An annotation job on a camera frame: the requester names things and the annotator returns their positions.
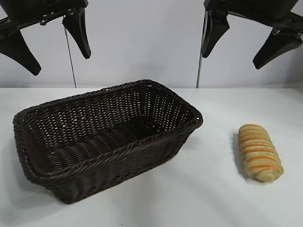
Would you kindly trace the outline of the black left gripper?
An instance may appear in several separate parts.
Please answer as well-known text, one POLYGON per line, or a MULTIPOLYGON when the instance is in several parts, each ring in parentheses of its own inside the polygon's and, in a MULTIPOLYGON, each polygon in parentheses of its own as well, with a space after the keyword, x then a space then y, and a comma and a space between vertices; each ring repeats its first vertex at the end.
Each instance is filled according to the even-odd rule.
POLYGON ((0 20, 0 53, 13 59, 37 76, 41 66, 28 48, 19 30, 65 16, 64 28, 71 34, 85 59, 91 57, 86 23, 87 0, 2 0, 7 16, 0 20))

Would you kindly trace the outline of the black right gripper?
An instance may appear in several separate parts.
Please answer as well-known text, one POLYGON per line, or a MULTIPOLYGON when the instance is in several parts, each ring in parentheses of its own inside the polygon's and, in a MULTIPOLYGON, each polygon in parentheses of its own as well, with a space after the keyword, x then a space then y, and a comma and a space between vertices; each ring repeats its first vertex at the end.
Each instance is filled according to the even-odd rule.
MULTIPOLYGON (((302 45, 303 17, 291 11, 296 3, 296 0, 205 0, 204 7, 206 11, 220 11, 274 28, 253 59, 259 70, 302 45)), ((226 16, 205 16, 201 43, 203 58, 211 54, 229 28, 226 16)))

